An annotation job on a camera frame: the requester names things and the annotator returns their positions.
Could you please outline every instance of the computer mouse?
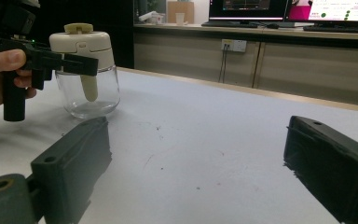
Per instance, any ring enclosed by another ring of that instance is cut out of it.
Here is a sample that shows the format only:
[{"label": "computer mouse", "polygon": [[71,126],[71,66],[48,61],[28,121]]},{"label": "computer mouse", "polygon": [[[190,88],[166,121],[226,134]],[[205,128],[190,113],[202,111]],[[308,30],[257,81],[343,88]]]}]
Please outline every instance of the computer mouse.
[{"label": "computer mouse", "polygon": [[272,23],[272,24],[268,24],[266,27],[269,29],[278,29],[279,25],[277,23]]}]

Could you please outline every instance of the black monitor screen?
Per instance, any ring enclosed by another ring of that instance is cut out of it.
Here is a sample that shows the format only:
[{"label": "black monitor screen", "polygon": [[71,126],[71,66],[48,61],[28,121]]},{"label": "black monitor screen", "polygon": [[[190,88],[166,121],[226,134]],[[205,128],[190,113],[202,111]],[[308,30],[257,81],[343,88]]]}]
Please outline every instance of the black monitor screen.
[{"label": "black monitor screen", "polygon": [[358,0],[289,0],[289,21],[358,21]]},{"label": "black monitor screen", "polygon": [[282,21],[286,0],[209,0],[209,21]]}]

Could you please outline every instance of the transparent container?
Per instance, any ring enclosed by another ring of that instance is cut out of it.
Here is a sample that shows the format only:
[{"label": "transparent container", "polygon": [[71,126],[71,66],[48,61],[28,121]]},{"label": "transparent container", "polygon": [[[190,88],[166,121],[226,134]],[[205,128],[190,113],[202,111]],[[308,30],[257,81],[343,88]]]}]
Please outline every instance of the transparent container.
[{"label": "transparent container", "polygon": [[77,118],[91,119],[104,116],[115,110],[120,101],[115,66],[98,71],[97,77],[56,71],[56,78],[63,107]]}]

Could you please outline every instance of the white bottle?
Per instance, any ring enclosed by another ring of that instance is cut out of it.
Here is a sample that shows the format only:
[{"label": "white bottle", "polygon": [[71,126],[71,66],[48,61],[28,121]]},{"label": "white bottle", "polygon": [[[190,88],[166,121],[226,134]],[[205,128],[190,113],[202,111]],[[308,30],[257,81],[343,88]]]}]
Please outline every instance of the white bottle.
[{"label": "white bottle", "polygon": [[91,24],[72,23],[64,26],[65,33],[49,38],[51,51],[98,59],[96,77],[56,71],[63,107],[73,116],[91,119],[115,110],[120,101],[117,70],[105,32],[94,32]]}]

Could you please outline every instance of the white wall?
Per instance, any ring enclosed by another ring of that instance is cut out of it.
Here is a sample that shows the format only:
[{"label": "white wall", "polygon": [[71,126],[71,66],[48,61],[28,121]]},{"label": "white wall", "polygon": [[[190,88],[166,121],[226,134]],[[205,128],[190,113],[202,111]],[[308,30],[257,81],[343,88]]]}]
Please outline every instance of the white wall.
[{"label": "white wall", "polygon": [[202,24],[206,22],[209,14],[209,0],[190,0],[190,2],[194,2],[194,23]]}]

